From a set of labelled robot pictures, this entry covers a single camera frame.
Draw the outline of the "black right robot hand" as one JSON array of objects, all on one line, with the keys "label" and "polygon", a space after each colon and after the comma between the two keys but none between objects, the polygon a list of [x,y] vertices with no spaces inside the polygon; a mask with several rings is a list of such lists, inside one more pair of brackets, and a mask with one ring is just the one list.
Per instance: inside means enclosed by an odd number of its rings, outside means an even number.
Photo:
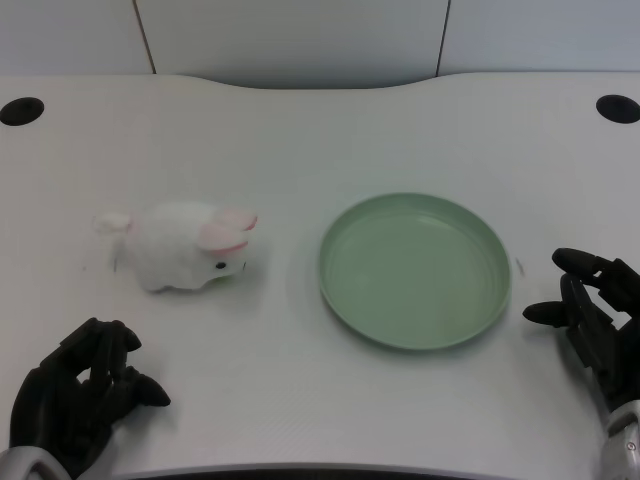
[{"label": "black right robot hand", "polygon": [[637,400],[639,274],[619,258],[572,248],[555,250],[552,260],[564,271],[561,299],[526,307],[524,318],[565,330],[609,411]]}]

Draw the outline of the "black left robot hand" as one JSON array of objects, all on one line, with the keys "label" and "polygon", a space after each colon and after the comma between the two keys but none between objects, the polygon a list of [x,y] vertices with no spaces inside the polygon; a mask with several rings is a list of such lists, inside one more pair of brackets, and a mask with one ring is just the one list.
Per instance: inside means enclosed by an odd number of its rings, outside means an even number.
[{"label": "black left robot hand", "polygon": [[61,341],[20,387],[2,478],[77,479],[102,455],[119,421],[140,406],[168,406],[161,385],[127,363],[140,346],[123,322],[96,318]]}]

